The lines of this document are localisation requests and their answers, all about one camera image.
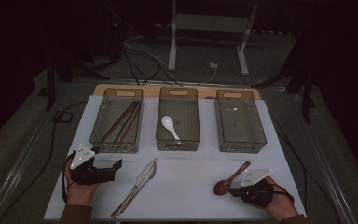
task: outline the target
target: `chopsticks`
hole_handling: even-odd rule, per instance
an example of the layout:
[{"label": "chopsticks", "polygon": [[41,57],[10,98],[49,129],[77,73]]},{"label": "chopsticks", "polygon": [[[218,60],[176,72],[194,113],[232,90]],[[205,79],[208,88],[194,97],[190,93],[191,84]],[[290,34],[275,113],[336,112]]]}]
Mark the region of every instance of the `chopsticks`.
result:
[{"label": "chopsticks", "polygon": [[[124,111],[124,113],[116,120],[116,122],[112,125],[112,127],[110,127],[110,129],[106,132],[106,134],[101,138],[100,142],[104,142],[106,140],[106,138],[115,130],[115,128],[120,124],[120,122],[127,117],[127,115],[130,113],[130,115],[127,117],[126,121],[124,122],[123,127],[121,128],[121,130],[119,131],[115,142],[117,141],[118,137],[120,136],[121,132],[123,131],[124,127],[126,126],[127,122],[129,121],[129,119],[131,117],[133,117],[134,112],[135,113],[135,117],[137,117],[137,115],[139,114],[139,109],[140,108],[140,102],[139,101],[133,101],[129,107]],[[125,137],[125,135],[127,134],[128,130],[130,129],[130,126],[133,124],[134,118],[132,118],[130,125],[127,127],[126,132],[124,132],[124,135],[120,138],[120,141],[122,141]]]}]

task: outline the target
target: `wooden spoon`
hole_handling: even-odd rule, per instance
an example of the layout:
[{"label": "wooden spoon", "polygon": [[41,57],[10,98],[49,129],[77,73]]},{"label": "wooden spoon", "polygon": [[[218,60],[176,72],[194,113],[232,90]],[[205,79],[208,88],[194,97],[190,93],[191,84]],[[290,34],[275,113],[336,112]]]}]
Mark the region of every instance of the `wooden spoon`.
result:
[{"label": "wooden spoon", "polygon": [[237,172],[230,178],[226,180],[220,180],[214,185],[214,193],[216,195],[224,195],[229,191],[229,187],[231,185],[232,180],[237,177],[240,173],[242,173],[246,168],[248,168],[251,165],[249,161],[246,161],[240,169],[238,169]]}]

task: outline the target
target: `sleeve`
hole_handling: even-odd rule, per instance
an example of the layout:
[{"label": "sleeve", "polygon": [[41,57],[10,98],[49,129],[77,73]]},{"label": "sleeve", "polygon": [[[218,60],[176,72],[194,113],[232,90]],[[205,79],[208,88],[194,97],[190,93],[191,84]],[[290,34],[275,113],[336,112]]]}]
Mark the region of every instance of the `sleeve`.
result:
[{"label": "sleeve", "polygon": [[61,214],[60,224],[90,224],[91,206],[67,204]]},{"label": "sleeve", "polygon": [[297,215],[295,217],[289,217],[280,222],[281,224],[308,224],[304,215]]}]

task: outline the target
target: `transparent storage bin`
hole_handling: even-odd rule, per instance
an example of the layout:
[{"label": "transparent storage bin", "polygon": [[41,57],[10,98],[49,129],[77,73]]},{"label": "transparent storage bin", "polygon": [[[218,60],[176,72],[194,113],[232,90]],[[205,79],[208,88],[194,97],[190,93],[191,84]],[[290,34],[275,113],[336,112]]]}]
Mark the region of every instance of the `transparent storage bin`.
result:
[{"label": "transparent storage bin", "polygon": [[138,152],[142,110],[143,90],[106,89],[90,142],[100,152]]},{"label": "transparent storage bin", "polygon": [[214,107],[220,151],[255,154],[267,143],[251,91],[218,90]]},{"label": "transparent storage bin", "polygon": [[[171,132],[164,128],[161,119],[170,116],[180,138],[175,141]],[[156,131],[158,150],[196,151],[200,142],[200,120],[197,89],[160,89],[158,123]]]}]

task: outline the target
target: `human hand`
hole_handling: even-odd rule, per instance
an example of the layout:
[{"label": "human hand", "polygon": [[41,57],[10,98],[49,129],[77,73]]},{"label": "human hand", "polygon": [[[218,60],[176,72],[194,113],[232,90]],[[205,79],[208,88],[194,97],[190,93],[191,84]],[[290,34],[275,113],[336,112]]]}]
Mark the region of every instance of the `human hand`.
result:
[{"label": "human hand", "polygon": [[[285,189],[277,186],[278,184],[271,177],[267,176],[265,179],[267,182],[272,184],[274,191],[285,192]],[[292,200],[284,194],[274,193],[272,201],[266,207],[264,207],[264,209],[277,221],[282,221],[289,217],[298,215]]]},{"label": "human hand", "polygon": [[65,165],[65,178],[67,187],[67,201],[66,204],[86,205],[90,206],[95,191],[100,184],[79,185],[71,178],[72,159]]}]

